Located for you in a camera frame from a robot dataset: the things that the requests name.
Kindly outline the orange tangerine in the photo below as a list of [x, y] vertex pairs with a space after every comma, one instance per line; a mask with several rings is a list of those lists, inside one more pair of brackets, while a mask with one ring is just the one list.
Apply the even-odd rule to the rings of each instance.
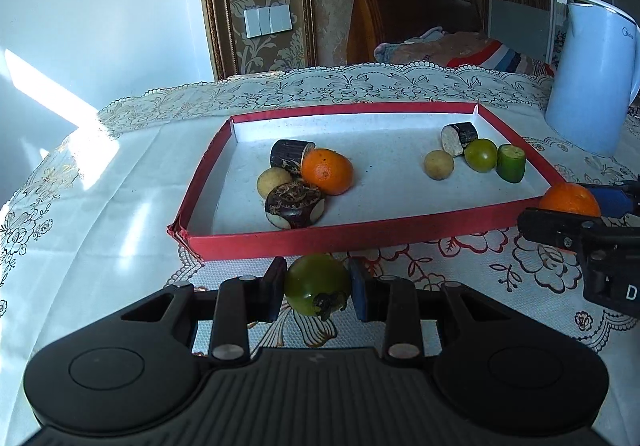
[[354, 168], [349, 159], [326, 148], [314, 148], [304, 156], [300, 175], [326, 195], [342, 195], [354, 182]]
[[601, 209], [596, 197], [578, 184], [556, 184], [541, 197], [541, 210], [563, 212], [589, 217], [600, 217]]

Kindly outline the green persimmon with calyx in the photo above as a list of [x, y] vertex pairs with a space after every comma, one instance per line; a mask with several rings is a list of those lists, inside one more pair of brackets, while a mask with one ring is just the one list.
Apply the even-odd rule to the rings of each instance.
[[286, 302], [298, 314], [328, 320], [344, 310], [352, 292], [352, 277], [341, 262], [327, 254], [297, 258], [284, 281]]

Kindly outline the green round fruit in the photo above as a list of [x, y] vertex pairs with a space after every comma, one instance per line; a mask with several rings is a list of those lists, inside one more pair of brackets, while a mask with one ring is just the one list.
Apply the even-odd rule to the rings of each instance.
[[478, 138], [469, 143], [463, 152], [466, 164], [478, 173], [488, 173], [497, 165], [498, 148], [491, 140]]

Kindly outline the green cucumber piece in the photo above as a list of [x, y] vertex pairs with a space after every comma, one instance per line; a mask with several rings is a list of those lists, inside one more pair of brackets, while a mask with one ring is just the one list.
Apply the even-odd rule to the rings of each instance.
[[525, 174], [525, 151], [514, 145], [501, 145], [498, 148], [496, 171], [508, 183], [519, 183]]

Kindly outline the dark round root piece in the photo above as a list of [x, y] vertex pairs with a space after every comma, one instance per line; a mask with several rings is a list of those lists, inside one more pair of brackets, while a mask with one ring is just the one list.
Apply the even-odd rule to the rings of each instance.
[[275, 187], [266, 198], [266, 218], [280, 229], [314, 225], [326, 210], [326, 196], [316, 186], [293, 181]]

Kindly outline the white electric kettle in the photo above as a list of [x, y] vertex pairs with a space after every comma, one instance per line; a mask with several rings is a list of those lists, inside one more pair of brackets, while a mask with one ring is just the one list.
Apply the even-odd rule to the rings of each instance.
[[639, 92], [639, 24], [603, 0], [572, 0], [544, 118], [591, 153], [616, 151]]

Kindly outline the red shallow box tray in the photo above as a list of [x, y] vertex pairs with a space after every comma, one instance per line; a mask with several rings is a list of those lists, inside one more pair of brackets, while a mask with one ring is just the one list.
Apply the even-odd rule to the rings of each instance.
[[[497, 145], [523, 144], [508, 124], [472, 102], [347, 103], [233, 115], [209, 143], [167, 231], [204, 261], [392, 247], [511, 227], [561, 181], [534, 149], [516, 184], [463, 161], [447, 179], [431, 179], [425, 155], [438, 147], [443, 127], [460, 122]], [[332, 149], [355, 169], [349, 191], [328, 198], [307, 228], [274, 227], [257, 192], [280, 139]]]

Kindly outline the small tan fruit left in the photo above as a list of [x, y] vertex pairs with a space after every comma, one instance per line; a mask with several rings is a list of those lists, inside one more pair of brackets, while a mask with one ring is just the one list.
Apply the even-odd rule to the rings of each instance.
[[258, 195], [265, 199], [274, 188], [288, 184], [292, 180], [292, 175], [286, 169], [270, 167], [270, 169], [263, 171], [257, 178], [256, 189]]

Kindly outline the yellow-brown small round fruit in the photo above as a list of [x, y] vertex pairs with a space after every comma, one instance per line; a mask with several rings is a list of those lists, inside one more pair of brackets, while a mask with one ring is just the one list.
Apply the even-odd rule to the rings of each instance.
[[444, 180], [454, 171], [454, 158], [444, 150], [433, 150], [423, 160], [425, 174], [434, 180]]

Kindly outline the dark cylinder white cut end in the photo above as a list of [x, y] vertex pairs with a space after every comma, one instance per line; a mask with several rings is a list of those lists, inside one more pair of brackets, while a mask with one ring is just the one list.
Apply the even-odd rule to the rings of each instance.
[[454, 158], [460, 157], [464, 149], [477, 139], [477, 130], [471, 122], [448, 124], [440, 132], [442, 150]]

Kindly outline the dark cylinder piece left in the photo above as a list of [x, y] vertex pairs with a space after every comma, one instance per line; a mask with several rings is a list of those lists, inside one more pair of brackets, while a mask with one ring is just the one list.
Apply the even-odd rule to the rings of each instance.
[[292, 176], [299, 176], [306, 154], [315, 147], [311, 141], [279, 139], [271, 147], [270, 166], [285, 169]]

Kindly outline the white embroidered lace tablecloth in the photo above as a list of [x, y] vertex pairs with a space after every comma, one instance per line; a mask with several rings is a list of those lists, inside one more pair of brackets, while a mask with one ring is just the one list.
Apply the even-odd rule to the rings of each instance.
[[[628, 115], [612, 157], [568, 143], [544, 123], [547, 77], [429, 63], [307, 68], [157, 89], [112, 102], [96, 126], [52, 150], [1, 211], [1, 440], [38, 424], [22, 388], [44, 345], [165, 285], [216, 288], [266, 262], [204, 263], [167, 234], [209, 141], [230, 115], [349, 102], [480, 102], [562, 176], [613, 184], [639, 172], [639, 117]], [[589, 346], [611, 387], [596, 428], [615, 445], [639, 440], [639, 324], [587, 302], [576, 257], [494, 229], [363, 254], [375, 275], [433, 290], [469, 284]]]

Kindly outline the striped pillow bedding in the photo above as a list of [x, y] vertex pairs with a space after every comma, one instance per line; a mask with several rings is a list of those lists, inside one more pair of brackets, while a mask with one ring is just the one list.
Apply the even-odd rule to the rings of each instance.
[[409, 64], [432, 62], [443, 68], [473, 65], [486, 70], [533, 76], [554, 76], [552, 65], [521, 54], [484, 33], [448, 33], [441, 26], [421, 36], [392, 44], [382, 42], [373, 50], [378, 63]]

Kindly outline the wooden bed headboard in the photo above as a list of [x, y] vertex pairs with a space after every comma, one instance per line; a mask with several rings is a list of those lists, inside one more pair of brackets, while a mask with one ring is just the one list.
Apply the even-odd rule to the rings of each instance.
[[354, 0], [346, 61], [372, 62], [382, 42], [403, 42], [438, 26], [448, 33], [483, 31], [477, 0]]

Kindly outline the white wall light switch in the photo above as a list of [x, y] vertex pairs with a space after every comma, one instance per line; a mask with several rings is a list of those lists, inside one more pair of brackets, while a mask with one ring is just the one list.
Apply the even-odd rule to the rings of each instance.
[[288, 5], [245, 9], [243, 16], [247, 38], [279, 34], [293, 28]]

